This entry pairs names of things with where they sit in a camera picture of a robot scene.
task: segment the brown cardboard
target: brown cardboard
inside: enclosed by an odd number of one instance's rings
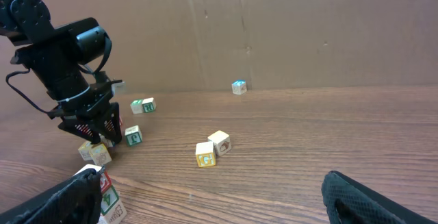
[[[43,1],[100,22],[128,92],[438,82],[436,0]]]

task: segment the wooden block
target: wooden block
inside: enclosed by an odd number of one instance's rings
[[[98,224],[119,224],[126,216],[126,213],[126,209],[119,199],[107,214],[101,214]]]
[[[107,215],[110,210],[116,205],[119,200],[118,194],[114,186],[109,186],[109,188],[102,193],[102,203],[101,203],[101,214],[103,216]]]
[[[112,182],[110,177],[107,174],[107,171],[101,174],[101,191],[106,192],[112,186]]]
[[[103,166],[111,162],[111,156],[103,143],[93,146],[90,150],[91,158],[97,166]]]
[[[230,135],[224,133],[223,131],[217,131],[208,137],[208,141],[214,143],[214,149],[216,154],[221,156],[231,149]]]
[[[115,142],[111,141],[110,139],[104,137],[103,135],[101,135],[101,142],[102,142],[107,148],[114,147],[114,145],[116,144]]]
[[[246,82],[244,80],[237,80],[233,84],[233,94],[241,95],[246,92]]]
[[[92,144],[90,141],[83,142],[80,148],[78,148],[78,151],[81,154],[83,160],[92,160],[90,155],[91,148],[92,148]]]
[[[121,83],[112,84],[111,85],[111,91],[112,91],[112,95],[113,96],[126,93],[126,83],[125,83],[125,81],[123,81]]]
[[[138,127],[138,125],[127,128],[125,130],[125,137],[126,137],[126,141],[128,143],[128,146],[133,146],[133,145],[136,145],[136,144],[143,142],[142,132],[140,131],[140,128]]]
[[[132,112],[134,114],[141,114],[141,113],[143,113],[142,102],[143,102],[143,100],[138,99],[138,100],[135,100],[135,101],[133,101],[131,103],[131,109],[132,109]]]
[[[157,108],[157,104],[153,97],[143,100],[142,105],[144,112],[152,112]]]
[[[214,154],[214,144],[212,141],[198,143],[196,145],[195,155],[199,167],[216,165],[216,156]]]

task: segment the alphabet block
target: alphabet block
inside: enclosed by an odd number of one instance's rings
[[[99,218],[98,224],[119,224],[126,216],[126,209],[121,200],[118,200],[107,214]]]
[[[110,186],[108,190],[102,193],[101,214],[106,215],[109,210],[116,205],[119,200],[118,194],[114,186]]]
[[[92,160],[90,155],[90,149],[92,148],[92,144],[90,141],[85,141],[78,148],[79,154],[81,154],[83,160]]]
[[[152,112],[157,108],[157,104],[155,103],[153,97],[143,100],[142,105],[144,112]]]
[[[214,143],[216,154],[221,156],[231,149],[230,135],[223,131],[217,131],[208,137],[208,141]]]
[[[103,166],[112,161],[110,153],[108,153],[108,150],[103,143],[91,148],[90,155],[97,166]]]
[[[126,137],[126,141],[128,143],[128,146],[130,146],[130,147],[143,142],[142,132],[140,131],[140,128],[138,127],[138,125],[127,128],[125,130],[125,137]]]
[[[101,174],[101,191],[106,192],[111,186],[111,179],[108,176],[107,171],[105,171]]]
[[[198,143],[196,145],[195,155],[199,167],[216,165],[216,156],[214,154],[214,144],[212,141]]]
[[[233,84],[233,94],[241,95],[246,92],[246,82],[244,80],[237,80]]]
[[[141,114],[143,113],[142,99],[135,100],[131,103],[131,109],[133,114]]]

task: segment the wooden table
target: wooden table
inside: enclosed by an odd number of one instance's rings
[[[132,100],[152,96],[155,112],[131,113]],[[126,223],[327,223],[321,183],[330,170],[438,221],[438,86],[115,100],[124,128],[139,125],[144,138],[110,151]],[[77,153],[82,139],[58,123],[29,105],[0,120],[0,212],[85,164]],[[231,135],[233,149],[200,169],[196,143],[218,129]]]

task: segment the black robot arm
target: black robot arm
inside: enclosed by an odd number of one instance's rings
[[[101,71],[110,56],[112,43],[105,30],[94,18],[53,28],[50,13],[41,0],[0,0],[0,35],[7,36],[15,46],[11,64],[22,64],[32,70],[44,84],[47,94],[57,102],[50,111],[41,110],[21,91],[6,82],[30,104],[54,119],[60,117],[60,129],[80,136],[92,143],[100,142],[100,135],[120,142],[117,103],[111,85],[121,80],[110,80]],[[102,61],[95,71],[82,68],[99,56]],[[82,73],[92,74],[95,84],[89,84]]]

